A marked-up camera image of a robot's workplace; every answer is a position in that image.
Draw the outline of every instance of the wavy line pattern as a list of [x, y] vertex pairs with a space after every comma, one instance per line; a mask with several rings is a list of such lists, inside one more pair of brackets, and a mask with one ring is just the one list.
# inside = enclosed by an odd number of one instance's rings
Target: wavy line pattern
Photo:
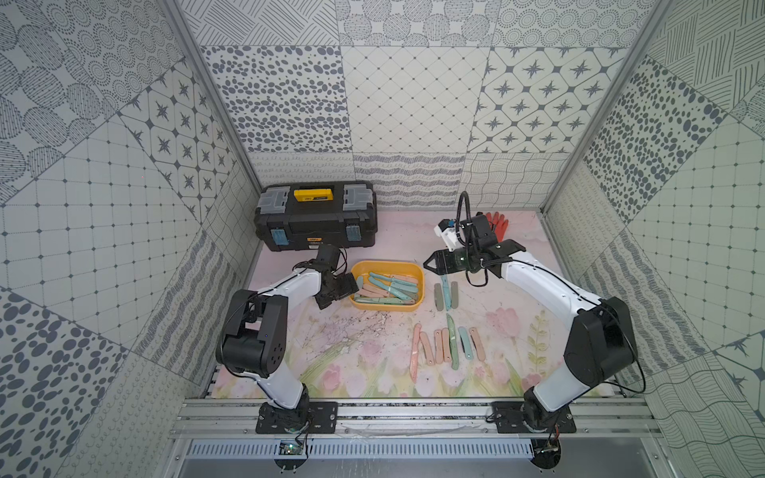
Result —
[[[584, 276], [584, 281], [594, 286], [594, 292], [619, 297], [630, 307], [646, 374], [658, 373], [709, 351], [625, 229]], [[627, 382], [640, 378], [634, 366], [624, 375]]]
[[646, 402], [686, 476], [765, 473], [765, 425], [713, 353], [650, 376]]
[[381, 208], [454, 207], [465, 157], [455, 154], [354, 154], [357, 180], [371, 181]]
[[220, 330], [224, 306], [239, 280], [202, 229], [134, 352], [201, 383], [213, 359], [213, 336]]

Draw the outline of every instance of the vent grille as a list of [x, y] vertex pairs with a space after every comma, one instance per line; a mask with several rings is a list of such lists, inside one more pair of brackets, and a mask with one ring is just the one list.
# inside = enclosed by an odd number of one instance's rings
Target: vent grille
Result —
[[[280, 439], [194, 440], [189, 458], [301, 459], [278, 455]], [[396, 458], [523, 458], [533, 457], [525, 438], [312, 438], [308, 453], [322, 460]]]

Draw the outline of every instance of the aluminum frame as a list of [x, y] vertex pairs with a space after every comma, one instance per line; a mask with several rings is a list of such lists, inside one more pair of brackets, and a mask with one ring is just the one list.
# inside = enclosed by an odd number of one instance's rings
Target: aluminum frame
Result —
[[[464, 443], [497, 443], [508, 438], [530, 439], [531, 432], [498, 434], [485, 417], [495, 401], [522, 402], [522, 398], [346, 398], [336, 400], [334, 434], [312, 435], [312, 443], [344, 443], [360, 438], [365, 443], [392, 443], [393, 438], [456, 439]], [[181, 406], [155, 478], [180, 476], [195, 442], [294, 439], [288, 434], [257, 434], [257, 399], [190, 398]], [[577, 432], [565, 440], [639, 438], [651, 470], [660, 478], [680, 476], [672, 464], [659, 425], [642, 398], [580, 398], [571, 404]]]

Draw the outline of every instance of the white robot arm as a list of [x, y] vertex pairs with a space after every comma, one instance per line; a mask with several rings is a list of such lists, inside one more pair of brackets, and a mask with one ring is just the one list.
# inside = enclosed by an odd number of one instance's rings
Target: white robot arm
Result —
[[[468, 219], [457, 223], [463, 199]], [[483, 269], [487, 281], [492, 272], [529, 293], [569, 331], [564, 363], [524, 395], [526, 426], [547, 430], [566, 405], [637, 360], [629, 308], [551, 272], [511, 239], [498, 243], [485, 216], [470, 217], [467, 193], [462, 193], [457, 221], [444, 219], [435, 227], [447, 248], [434, 252], [426, 269], [439, 275]]]
[[[287, 316], [308, 298], [324, 309], [359, 290], [350, 273], [335, 275], [339, 257], [337, 247], [322, 245], [316, 259], [295, 265], [280, 282], [258, 291], [237, 291], [229, 304], [216, 360], [233, 375], [258, 383], [269, 397], [261, 415], [278, 415], [286, 431], [303, 427], [308, 416], [308, 390], [282, 362]], [[247, 323], [260, 327], [251, 329]]]

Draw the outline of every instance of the patterned wall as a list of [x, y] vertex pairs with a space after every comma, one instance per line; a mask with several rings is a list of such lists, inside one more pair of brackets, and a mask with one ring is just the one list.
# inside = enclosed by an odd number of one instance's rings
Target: patterned wall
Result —
[[467, 185], [536, 209], [653, 0], [180, 3], [264, 185], [370, 179], [395, 209]]
[[765, 471], [764, 45], [765, 3], [678, 1], [546, 216], [572, 278], [630, 305], [686, 476]]
[[207, 97], [151, 0], [0, 5], [0, 475], [147, 475], [203, 388], [257, 245]]

